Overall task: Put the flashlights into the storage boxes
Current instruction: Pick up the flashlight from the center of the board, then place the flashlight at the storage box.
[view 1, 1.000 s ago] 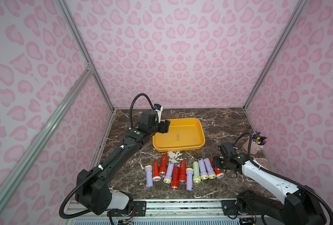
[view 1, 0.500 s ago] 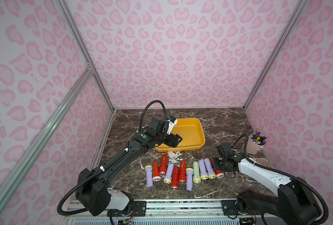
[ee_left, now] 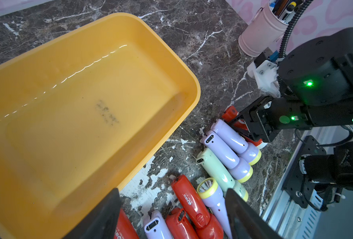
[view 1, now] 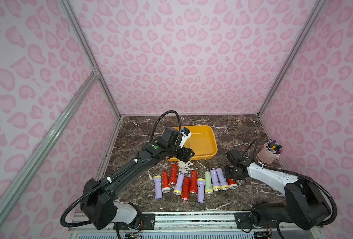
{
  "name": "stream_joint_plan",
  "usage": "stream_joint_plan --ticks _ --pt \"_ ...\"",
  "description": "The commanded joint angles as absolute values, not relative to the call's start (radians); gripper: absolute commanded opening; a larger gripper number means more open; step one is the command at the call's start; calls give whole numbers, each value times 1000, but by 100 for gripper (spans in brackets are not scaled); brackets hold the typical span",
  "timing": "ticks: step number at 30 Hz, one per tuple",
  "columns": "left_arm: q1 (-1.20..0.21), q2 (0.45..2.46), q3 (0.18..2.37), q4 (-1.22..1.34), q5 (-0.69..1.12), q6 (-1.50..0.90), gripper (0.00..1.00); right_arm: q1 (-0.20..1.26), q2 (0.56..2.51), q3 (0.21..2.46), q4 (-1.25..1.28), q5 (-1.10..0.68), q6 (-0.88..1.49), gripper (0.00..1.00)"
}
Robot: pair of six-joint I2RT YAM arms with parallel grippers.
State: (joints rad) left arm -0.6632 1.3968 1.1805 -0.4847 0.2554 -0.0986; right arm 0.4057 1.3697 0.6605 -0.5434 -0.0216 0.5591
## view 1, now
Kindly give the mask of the red flashlight white logo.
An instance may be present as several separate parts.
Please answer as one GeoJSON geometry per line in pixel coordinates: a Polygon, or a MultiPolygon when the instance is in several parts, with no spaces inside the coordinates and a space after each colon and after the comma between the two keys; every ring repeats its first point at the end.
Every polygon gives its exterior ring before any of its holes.
{"type": "Polygon", "coordinates": [[[235,180],[228,178],[228,185],[230,190],[235,190],[238,188],[238,184],[236,183],[235,180]]]}

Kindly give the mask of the purple flashlight yellow top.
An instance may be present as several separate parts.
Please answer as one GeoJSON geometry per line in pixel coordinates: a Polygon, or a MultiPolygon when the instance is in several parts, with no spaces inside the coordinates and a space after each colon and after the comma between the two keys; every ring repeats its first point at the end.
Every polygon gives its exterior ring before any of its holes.
{"type": "Polygon", "coordinates": [[[198,203],[204,203],[204,195],[205,195],[205,180],[203,178],[197,179],[197,201],[198,203]]]}

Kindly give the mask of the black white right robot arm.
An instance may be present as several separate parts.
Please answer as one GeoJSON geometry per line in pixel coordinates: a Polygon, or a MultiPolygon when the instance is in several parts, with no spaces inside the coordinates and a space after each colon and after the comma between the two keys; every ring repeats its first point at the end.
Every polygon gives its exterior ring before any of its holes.
{"type": "Polygon", "coordinates": [[[238,229],[250,233],[253,228],[265,228],[275,222],[278,234],[281,234],[281,223],[295,224],[305,231],[333,223],[338,208],[331,194],[308,176],[263,164],[256,156],[258,144],[258,139],[255,139],[246,148],[253,149],[251,156],[247,151],[228,151],[226,157],[230,165],[225,166],[225,176],[232,180],[253,178],[264,182],[279,191],[286,201],[255,204],[249,216],[236,218],[238,229]]]}

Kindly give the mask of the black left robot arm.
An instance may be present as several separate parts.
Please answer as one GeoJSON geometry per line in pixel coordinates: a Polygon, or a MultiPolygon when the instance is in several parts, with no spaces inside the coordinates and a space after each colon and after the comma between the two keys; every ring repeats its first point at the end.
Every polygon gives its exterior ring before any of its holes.
{"type": "Polygon", "coordinates": [[[92,224],[97,230],[102,230],[114,223],[116,232],[119,232],[122,225],[134,230],[142,229],[144,223],[140,209],[132,203],[116,203],[115,200],[144,171],[159,162],[172,157],[188,162],[195,155],[192,149],[184,146],[191,135],[190,130],[181,124],[178,124],[177,129],[165,128],[159,137],[151,134],[141,150],[119,170],[99,181],[89,180],[84,186],[82,196],[60,217],[60,225],[64,228],[76,228],[92,224]],[[67,222],[66,217],[77,205],[87,216],[87,221],[67,222]]]}

